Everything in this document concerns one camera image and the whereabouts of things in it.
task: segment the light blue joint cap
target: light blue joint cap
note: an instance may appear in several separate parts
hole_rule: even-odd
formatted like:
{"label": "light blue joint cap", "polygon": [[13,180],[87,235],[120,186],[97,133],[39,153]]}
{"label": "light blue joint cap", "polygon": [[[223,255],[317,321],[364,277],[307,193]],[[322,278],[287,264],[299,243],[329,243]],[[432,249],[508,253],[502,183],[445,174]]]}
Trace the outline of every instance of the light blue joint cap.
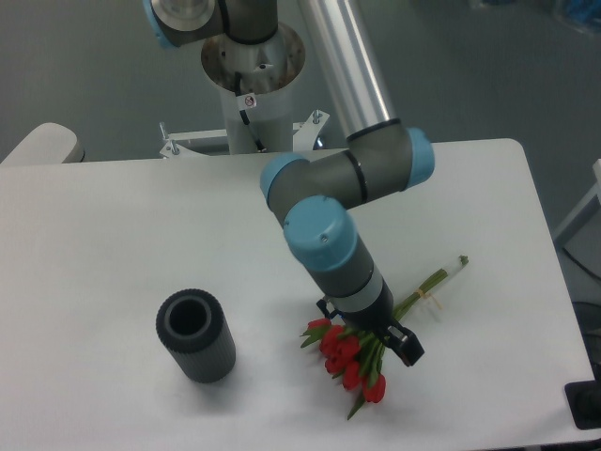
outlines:
{"label": "light blue joint cap", "polygon": [[314,195],[302,199],[284,220],[290,251],[308,270],[329,272],[347,263],[357,248],[357,228],[336,199]]}
{"label": "light blue joint cap", "polygon": [[266,201],[269,202],[271,184],[278,177],[280,171],[298,160],[307,161],[306,158],[301,157],[298,153],[287,152],[279,157],[275,157],[263,168],[263,172],[261,173],[261,191]]}
{"label": "light blue joint cap", "polygon": [[434,172],[434,149],[420,129],[407,129],[413,148],[413,161],[407,188],[428,180]]}
{"label": "light blue joint cap", "polygon": [[152,31],[154,32],[154,36],[159,40],[159,44],[163,49],[175,49],[176,46],[173,45],[169,39],[164,35],[159,24],[157,23],[157,19],[154,17],[154,12],[152,11],[152,5],[150,4],[150,0],[142,0],[144,4],[144,11],[146,12],[146,18],[150,22],[150,26],[152,27]]}

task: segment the screw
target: screw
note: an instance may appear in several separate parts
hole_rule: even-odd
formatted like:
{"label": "screw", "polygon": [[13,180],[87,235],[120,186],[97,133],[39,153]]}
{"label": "screw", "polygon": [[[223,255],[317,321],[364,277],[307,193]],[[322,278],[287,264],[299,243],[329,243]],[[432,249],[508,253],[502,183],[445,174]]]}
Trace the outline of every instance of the screw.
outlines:
{"label": "screw", "polygon": [[322,116],[321,111],[315,110],[313,112],[313,123],[317,125]]}
{"label": "screw", "polygon": [[173,139],[171,140],[171,153],[179,155],[179,148],[177,148],[177,144]]}
{"label": "screw", "polygon": [[164,142],[169,141],[169,133],[167,132],[164,122],[159,122],[159,129],[161,130],[162,140]]}

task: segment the red tulip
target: red tulip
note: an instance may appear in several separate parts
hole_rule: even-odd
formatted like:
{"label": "red tulip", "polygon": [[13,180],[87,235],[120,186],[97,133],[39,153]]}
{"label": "red tulip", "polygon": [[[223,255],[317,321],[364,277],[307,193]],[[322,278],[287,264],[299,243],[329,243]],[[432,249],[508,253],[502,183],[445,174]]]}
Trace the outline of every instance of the red tulip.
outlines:
{"label": "red tulip", "polygon": [[307,324],[307,330],[315,329],[315,327],[331,326],[331,321],[327,318],[315,319]]}
{"label": "red tulip", "polygon": [[367,388],[367,378],[363,380],[363,397],[367,402],[379,403],[384,398],[386,392],[386,378],[378,375],[378,381],[372,388]]}
{"label": "red tulip", "polygon": [[326,334],[323,335],[321,343],[319,343],[319,350],[323,355],[332,357],[336,353],[336,349],[338,348],[338,335],[344,330],[344,327],[336,324],[335,326],[331,326]]}
{"label": "red tulip", "polygon": [[328,357],[326,360],[326,371],[330,374],[336,374],[345,369],[347,362],[339,359],[338,356],[333,355],[332,357]]}
{"label": "red tulip", "polygon": [[345,362],[348,362],[355,357],[360,350],[361,346],[359,346],[359,338],[356,335],[350,335],[344,340],[338,340],[336,355]]}
{"label": "red tulip", "polygon": [[345,390],[352,390],[361,383],[361,376],[359,376],[359,362],[353,360],[347,365],[345,369],[345,376],[342,378],[342,386]]}

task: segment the silver metal tube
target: silver metal tube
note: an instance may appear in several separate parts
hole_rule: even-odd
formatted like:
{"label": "silver metal tube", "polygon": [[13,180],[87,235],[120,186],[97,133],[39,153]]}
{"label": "silver metal tube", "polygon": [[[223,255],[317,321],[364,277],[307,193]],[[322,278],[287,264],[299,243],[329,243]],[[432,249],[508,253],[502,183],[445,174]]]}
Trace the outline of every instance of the silver metal tube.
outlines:
{"label": "silver metal tube", "polygon": [[347,137],[396,119],[356,0],[300,0]]}

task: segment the white chair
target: white chair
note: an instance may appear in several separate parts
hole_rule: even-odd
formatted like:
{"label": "white chair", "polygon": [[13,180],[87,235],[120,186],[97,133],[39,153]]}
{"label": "white chair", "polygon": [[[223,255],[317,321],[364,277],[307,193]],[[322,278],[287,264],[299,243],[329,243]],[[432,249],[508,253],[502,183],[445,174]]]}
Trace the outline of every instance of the white chair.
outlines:
{"label": "white chair", "polygon": [[557,249],[562,249],[601,207],[601,160],[596,161],[593,170],[597,178],[596,184],[580,199],[551,234]]}
{"label": "white chair", "polygon": [[75,133],[62,125],[41,124],[13,149],[0,167],[79,163],[85,151]]}

